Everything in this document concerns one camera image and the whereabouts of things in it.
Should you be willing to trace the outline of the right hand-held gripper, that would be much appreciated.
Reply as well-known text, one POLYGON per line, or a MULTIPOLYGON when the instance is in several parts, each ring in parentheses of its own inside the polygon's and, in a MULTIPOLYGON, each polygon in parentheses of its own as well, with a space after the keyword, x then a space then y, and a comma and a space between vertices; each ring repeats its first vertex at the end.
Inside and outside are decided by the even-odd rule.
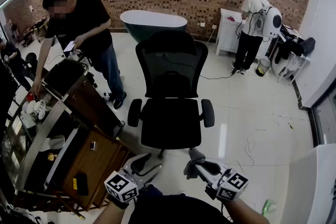
POLYGON ((204 162, 195 165, 199 177, 207 182, 205 192, 211 199, 234 201, 246 189, 249 179, 245 174, 233 168, 227 168, 223 163, 204 162))

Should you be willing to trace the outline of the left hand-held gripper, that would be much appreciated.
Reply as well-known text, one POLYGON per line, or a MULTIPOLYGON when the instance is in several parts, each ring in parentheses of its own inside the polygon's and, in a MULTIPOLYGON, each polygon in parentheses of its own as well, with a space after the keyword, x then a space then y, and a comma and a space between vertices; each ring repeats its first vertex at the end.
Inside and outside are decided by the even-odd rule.
POLYGON ((119 171, 113 171, 104 181, 107 192, 120 202, 128 202, 138 196, 145 184, 150 183, 162 168, 162 164, 158 164, 141 174, 151 157, 151 153, 146 153, 128 159, 119 171))

